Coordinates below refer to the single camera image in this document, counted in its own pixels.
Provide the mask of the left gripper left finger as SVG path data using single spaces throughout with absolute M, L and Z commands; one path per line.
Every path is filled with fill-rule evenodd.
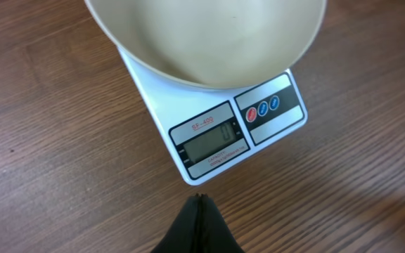
M 193 251 L 198 202 L 199 197 L 197 196 L 187 199 L 163 239 L 151 251 L 152 253 L 189 253 Z

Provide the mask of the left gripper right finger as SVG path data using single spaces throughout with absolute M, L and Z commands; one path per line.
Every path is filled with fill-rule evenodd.
M 200 195 L 198 200 L 197 252 L 244 253 L 213 199 L 207 195 Z

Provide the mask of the white digital kitchen scale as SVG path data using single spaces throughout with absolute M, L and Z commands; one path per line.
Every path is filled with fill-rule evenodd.
M 307 122 L 290 70 L 250 88 L 192 89 L 120 55 L 183 180 L 204 183 Z

